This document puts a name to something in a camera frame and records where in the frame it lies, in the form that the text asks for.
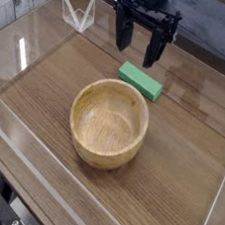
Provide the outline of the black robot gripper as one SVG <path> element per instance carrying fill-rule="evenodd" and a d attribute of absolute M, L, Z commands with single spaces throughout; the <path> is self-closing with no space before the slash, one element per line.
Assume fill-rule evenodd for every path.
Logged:
<path fill-rule="evenodd" d="M 116 0 L 116 2 L 119 3 L 115 23 L 116 46 L 119 51 L 129 47 L 134 22 L 153 31 L 143 63 L 143 67 L 150 68 L 161 58 L 166 43 L 174 42 L 176 27 L 182 19 L 180 12 L 175 9 L 170 0 Z"/>

